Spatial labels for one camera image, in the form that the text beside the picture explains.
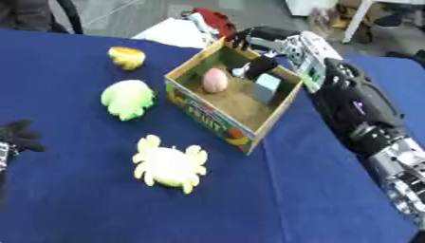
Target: cardboard box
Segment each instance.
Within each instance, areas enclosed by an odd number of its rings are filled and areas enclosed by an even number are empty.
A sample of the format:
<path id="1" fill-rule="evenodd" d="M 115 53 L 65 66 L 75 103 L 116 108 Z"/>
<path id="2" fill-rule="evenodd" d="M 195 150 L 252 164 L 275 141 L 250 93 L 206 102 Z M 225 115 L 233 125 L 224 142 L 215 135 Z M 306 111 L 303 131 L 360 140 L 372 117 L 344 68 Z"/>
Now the cardboard box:
<path id="1" fill-rule="evenodd" d="M 282 66 L 274 68 L 269 74 L 282 81 L 272 101 L 265 104 L 251 96 L 254 81 L 234 78 L 226 71 L 228 88 L 217 94 L 206 93 L 202 89 L 202 76 L 209 68 L 240 67 L 259 56 L 251 50 L 232 49 L 228 44 L 221 39 L 168 73 L 167 99 L 248 155 L 284 114 L 302 82 Z"/>

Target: green toy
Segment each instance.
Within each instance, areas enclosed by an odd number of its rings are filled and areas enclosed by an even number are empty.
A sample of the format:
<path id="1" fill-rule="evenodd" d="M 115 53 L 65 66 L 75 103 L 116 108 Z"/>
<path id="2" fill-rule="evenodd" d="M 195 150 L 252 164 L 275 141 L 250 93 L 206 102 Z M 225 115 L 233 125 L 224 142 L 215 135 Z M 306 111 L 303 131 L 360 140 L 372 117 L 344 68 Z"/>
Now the green toy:
<path id="1" fill-rule="evenodd" d="M 155 93 L 140 80 L 121 81 L 107 87 L 102 93 L 102 104 L 111 115 L 121 121 L 141 117 L 144 109 L 154 105 Z"/>

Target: red object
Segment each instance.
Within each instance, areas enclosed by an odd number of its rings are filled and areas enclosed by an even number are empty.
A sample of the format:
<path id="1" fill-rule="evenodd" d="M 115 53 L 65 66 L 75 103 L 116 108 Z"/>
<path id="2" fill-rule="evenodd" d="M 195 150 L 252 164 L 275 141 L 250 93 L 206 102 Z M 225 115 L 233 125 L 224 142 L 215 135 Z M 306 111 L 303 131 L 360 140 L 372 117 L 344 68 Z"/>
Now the red object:
<path id="1" fill-rule="evenodd" d="M 212 28 L 218 29 L 219 37 L 230 36 L 236 32 L 236 25 L 225 14 L 205 8 L 194 8 L 193 12 L 199 12 L 205 22 Z"/>

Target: robotic hand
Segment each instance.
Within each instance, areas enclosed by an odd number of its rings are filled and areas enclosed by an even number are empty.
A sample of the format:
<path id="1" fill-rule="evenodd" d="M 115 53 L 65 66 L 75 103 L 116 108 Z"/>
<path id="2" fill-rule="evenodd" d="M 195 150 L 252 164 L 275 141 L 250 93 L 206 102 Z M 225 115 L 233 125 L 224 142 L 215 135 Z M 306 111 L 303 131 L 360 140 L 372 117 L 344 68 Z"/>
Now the robotic hand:
<path id="1" fill-rule="evenodd" d="M 29 124 L 30 121 L 21 120 L 0 125 L 0 173 L 6 170 L 8 160 L 20 152 L 25 150 L 43 152 L 46 150 L 42 144 L 36 141 L 40 134 L 26 130 Z"/>
<path id="2" fill-rule="evenodd" d="M 405 131 L 403 115 L 360 69 L 309 31 L 249 28 L 230 41 L 268 49 L 262 59 L 286 56 L 327 126 L 397 209 L 425 230 L 425 152 Z"/>

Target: blue tablecloth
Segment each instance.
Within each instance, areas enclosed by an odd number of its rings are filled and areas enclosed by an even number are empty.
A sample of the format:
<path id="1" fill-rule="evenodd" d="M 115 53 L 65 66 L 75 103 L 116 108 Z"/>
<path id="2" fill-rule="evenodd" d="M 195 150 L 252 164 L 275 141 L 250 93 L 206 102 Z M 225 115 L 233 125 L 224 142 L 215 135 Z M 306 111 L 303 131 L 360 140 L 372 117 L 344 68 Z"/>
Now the blue tablecloth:
<path id="1" fill-rule="evenodd" d="M 163 75 L 198 50 L 117 38 L 0 31 L 0 121 L 27 118 L 48 151 L 22 154 L 8 171 L 4 243 L 398 243 L 416 232 L 323 124 L 304 91 L 249 156 L 164 99 Z M 115 68 L 111 46 L 147 61 Z M 425 139 L 425 73 L 410 61 L 350 56 Z M 120 122 L 101 92 L 141 79 L 159 92 L 140 121 Z M 131 157 L 147 134 L 167 146 L 200 144 L 209 174 L 194 192 L 147 187 Z"/>

